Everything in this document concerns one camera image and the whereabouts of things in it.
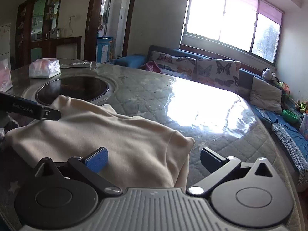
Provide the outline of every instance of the butterfly pillow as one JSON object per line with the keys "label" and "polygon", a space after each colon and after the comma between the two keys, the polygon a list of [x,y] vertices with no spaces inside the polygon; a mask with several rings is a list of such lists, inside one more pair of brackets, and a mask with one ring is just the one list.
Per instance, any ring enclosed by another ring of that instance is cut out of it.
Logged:
{"label": "butterfly pillow", "polygon": [[191,80],[193,70],[195,68],[196,59],[190,57],[176,57],[165,53],[152,51],[150,61],[155,61],[164,71],[172,71],[185,74],[185,78]]}
{"label": "butterfly pillow", "polygon": [[203,58],[198,59],[196,65],[196,82],[237,93],[240,62]]}

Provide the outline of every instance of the floor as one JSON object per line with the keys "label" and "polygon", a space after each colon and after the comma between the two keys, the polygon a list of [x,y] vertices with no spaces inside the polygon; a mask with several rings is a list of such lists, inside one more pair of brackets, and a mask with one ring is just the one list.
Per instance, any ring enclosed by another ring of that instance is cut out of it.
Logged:
{"label": "floor", "polygon": [[301,193],[298,194],[299,202],[301,204],[301,211],[303,212],[303,219],[306,230],[308,229],[308,199],[304,200]]}
{"label": "floor", "polygon": [[[287,170],[289,180],[294,181],[292,177],[295,177],[296,173],[291,165],[291,162],[289,161],[286,154],[282,150],[280,143],[278,143],[277,137],[275,136],[275,134],[272,134],[271,136],[277,146],[278,154],[282,158],[281,160],[284,163],[285,168],[287,168],[286,170]],[[292,183],[291,186],[292,186],[293,192],[296,192],[297,188],[295,188],[294,183]],[[301,230],[302,231],[308,230],[308,199],[304,200],[301,196],[301,193],[298,193],[295,195],[295,202],[297,206],[299,205],[301,206],[301,209],[298,209],[298,212],[299,212],[298,214],[301,219]]]}

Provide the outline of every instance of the stuffed animal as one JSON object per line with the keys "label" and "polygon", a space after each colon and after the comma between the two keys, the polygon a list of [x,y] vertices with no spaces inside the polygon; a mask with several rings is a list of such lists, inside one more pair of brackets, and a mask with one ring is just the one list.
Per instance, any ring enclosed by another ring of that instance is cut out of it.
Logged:
{"label": "stuffed animal", "polygon": [[291,94],[291,91],[290,91],[290,89],[289,89],[289,86],[286,84],[286,83],[282,83],[282,89],[285,91],[285,93],[287,94],[287,95],[290,95]]}
{"label": "stuffed animal", "polygon": [[299,112],[301,112],[302,114],[308,113],[308,101],[301,103],[300,100],[297,100],[296,105],[295,105],[295,109],[299,110]]}
{"label": "stuffed animal", "polygon": [[276,77],[276,74],[275,74],[275,73],[271,73],[271,70],[270,70],[269,68],[262,70],[262,77],[263,77],[265,80],[267,80],[267,81],[269,81],[269,82],[271,82],[271,83],[274,83],[274,84],[276,84],[276,85],[279,85],[278,83],[279,83],[280,81],[279,81],[278,78]]}
{"label": "stuffed animal", "polygon": [[273,76],[270,69],[263,70],[262,77],[267,81],[271,81]]}

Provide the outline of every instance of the microwave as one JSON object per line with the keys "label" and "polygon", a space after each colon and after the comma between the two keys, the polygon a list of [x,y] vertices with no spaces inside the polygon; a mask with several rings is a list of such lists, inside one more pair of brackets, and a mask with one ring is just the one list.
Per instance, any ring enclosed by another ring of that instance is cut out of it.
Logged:
{"label": "microwave", "polygon": [[31,41],[37,41],[42,39],[42,33],[31,34]]}

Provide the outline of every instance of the blue gripper pad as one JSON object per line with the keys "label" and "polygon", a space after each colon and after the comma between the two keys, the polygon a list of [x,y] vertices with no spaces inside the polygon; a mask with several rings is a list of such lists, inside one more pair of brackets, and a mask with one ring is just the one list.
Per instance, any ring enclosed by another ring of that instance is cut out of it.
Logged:
{"label": "blue gripper pad", "polygon": [[108,150],[100,147],[84,158],[84,165],[93,172],[98,173],[108,162]]}

